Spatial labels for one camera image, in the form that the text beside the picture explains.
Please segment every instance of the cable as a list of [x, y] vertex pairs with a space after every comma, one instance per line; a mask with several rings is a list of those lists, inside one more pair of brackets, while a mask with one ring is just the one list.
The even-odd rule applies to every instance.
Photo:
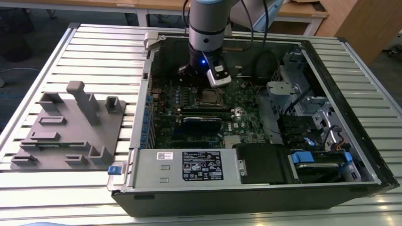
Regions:
[[158, 14], [153, 14], [157, 18], [169, 18], [170, 15], [168, 16], [162, 16], [162, 15], [158, 15]]
[[184, 11], [185, 11], [185, 5], [186, 5], [186, 3], [188, 3], [188, 0], [184, 0], [182, 9], [181, 9], [181, 16], [182, 16], [182, 23], [184, 23], [184, 34], [185, 34], [185, 30], [186, 30], [188, 16], [189, 16], [189, 8], [188, 8], [186, 19], [185, 19]]
[[340, 146], [344, 144], [344, 137], [340, 135], [340, 133], [337, 133], [337, 137], [340, 137], [340, 140], [333, 148], [335, 150], [337, 150], [340, 148]]
[[14, 97], [23, 97], [25, 95], [21, 95], [21, 96], [7, 96], [7, 95], [3, 95], [3, 94], [0, 94], [0, 97], [10, 97], [10, 98], [14, 98]]
[[272, 133], [276, 133], [276, 134], [281, 135], [280, 132], [274, 132], [273, 130], [270, 130], [270, 129], [264, 125], [264, 121], [260, 120], [258, 122], [261, 123], [261, 125], [264, 126], [264, 128], [265, 128], [268, 131], [270, 131]]
[[181, 19], [181, 16], [178, 16], [178, 18], [177, 18], [177, 20], [176, 20], [176, 22], [173, 24], [177, 24], [177, 22], [178, 22], [180, 19]]
[[253, 75], [254, 75], [254, 77], [257, 77], [257, 76], [256, 76], [256, 65], [257, 65], [257, 61], [258, 61], [260, 57], [261, 57], [262, 55], [265, 55], [265, 54], [273, 57], [274, 62], [276, 62], [276, 70], [277, 70], [277, 67], [280, 66], [280, 62], [278, 62], [278, 59], [277, 59], [274, 53], [273, 53], [272, 51], [269, 51], [269, 50], [262, 50], [262, 51], [260, 51], [260, 52], [253, 56], [253, 58], [252, 58], [252, 60], [250, 60], [250, 62], [249, 62], [249, 64], [248, 64], [248, 66], [250, 66], [250, 73], [249, 73], [250, 77], [252, 77]]
[[39, 72], [39, 70], [34, 69], [34, 68], [27, 68], [27, 67], [15, 67], [15, 68], [10, 68], [10, 69], [5, 69], [2, 71], [0, 71], [0, 73], [2, 72], [7, 72], [10, 70], [30, 70], [30, 71], [35, 71], [35, 72]]
[[308, 89], [305, 89], [304, 92], [297, 96], [294, 101], [288, 105], [282, 114], [285, 114], [288, 112], [288, 110], [300, 102], [300, 100], [305, 97], [305, 95], [308, 94], [309, 91], [311, 91], [311, 87], [308, 87]]
[[245, 14], [246, 14], [246, 18], [248, 18], [248, 22], [249, 22], [249, 30], [250, 30], [250, 40], [249, 40], [249, 44], [248, 44], [248, 46], [241, 50], [241, 51], [245, 51], [245, 50], [249, 49], [249, 47], [250, 47], [250, 45], [252, 45], [252, 42], [253, 42], [253, 29], [252, 29], [252, 21], [250, 21], [248, 9], [246, 9], [245, 4], [244, 4], [244, 0], [240, 0], [240, 2], [241, 2], [241, 5], [242, 5]]
[[260, 90], [261, 88], [265, 88], [265, 86], [260, 86], [260, 87], [257, 88], [256, 94], [257, 94], [257, 92], [258, 92], [258, 90]]
[[320, 147], [319, 147], [319, 152], [324, 152], [324, 149], [325, 149], [325, 141], [327, 141], [327, 138], [328, 138], [328, 134], [331, 133], [331, 130], [333, 128], [336, 128], [337, 125], [332, 125], [328, 130], [325, 131], [325, 134], [324, 134], [324, 138], [321, 139], [321, 144], [320, 144]]
[[264, 37], [262, 37], [261, 49], [264, 49], [264, 42], [265, 42], [265, 36], [268, 33], [268, 24], [269, 24], [268, 6], [265, 5], [265, 0], [262, 0], [262, 4], [264, 4]]

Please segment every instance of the black plastic bracket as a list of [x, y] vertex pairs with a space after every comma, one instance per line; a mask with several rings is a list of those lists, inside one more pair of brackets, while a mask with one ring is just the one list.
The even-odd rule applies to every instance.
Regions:
[[81, 23], [69, 23], [67, 28], [78, 28]]
[[345, 38], [343, 38], [343, 37], [336, 37], [336, 39], [339, 42], [347, 42]]

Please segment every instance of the blue latch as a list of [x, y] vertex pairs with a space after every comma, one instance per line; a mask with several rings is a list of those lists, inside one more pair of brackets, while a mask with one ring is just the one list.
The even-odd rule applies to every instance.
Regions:
[[106, 168], [108, 175], [121, 175], [121, 166], [109, 166]]
[[307, 143], [308, 143], [309, 146], [315, 146], [315, 143], [313, 143], [312, 140], [309, 140], [309, 138], [303, 137], [303, 139], [307, 141]]
[[344, 158], [345, 158], [347, 162], [352, 161], [352, 157], [351, 157], [351, 154], [348, 152], [344, 152]]
[[313, 162], [311, 152], [294, 152], [290, 155], [290, 160], [293, 163]]

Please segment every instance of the power supply label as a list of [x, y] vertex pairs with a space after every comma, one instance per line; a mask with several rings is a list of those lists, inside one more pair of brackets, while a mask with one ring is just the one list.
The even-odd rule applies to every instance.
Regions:
[[220, 152], [182, 152], [182, 180], [222, 180]]

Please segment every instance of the slotted metal surface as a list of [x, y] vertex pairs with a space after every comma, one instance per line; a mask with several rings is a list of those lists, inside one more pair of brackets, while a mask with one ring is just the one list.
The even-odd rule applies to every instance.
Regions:
[[[41, 92], [62, 92], [69, 80], [81, 80], [85, 91], [97, 100], [118, 96], [128, 105], [118, 134], [114, 160], [126, 159], [130, 125], [134, 118], [137, 90], [144, 63], [142, 38], [149, 30], [181, 32], [180, 29], [136, 28], [81, 24], [67, 29], [43, 66], [33, 88], [6, 126], [0, 141], [0, 225], [53, 222], [70, 225], [152, 223], [152, 225], [389, 225], [402, 223], [402, 188], [375, 197], [359, 198], [329, 210], [201, 216], [196, 218], [130, 218], [105, 189], [105, 172], [9, 172], [11, 155], [27, 135], [41, 107], [34, 102]], [[293, 38], [293, 35], [270, 35]], [[372, 142], [402, 182], [400, 109], [347, 44], [335, 38], [309, 40], [332, 75], [347, 102]]]

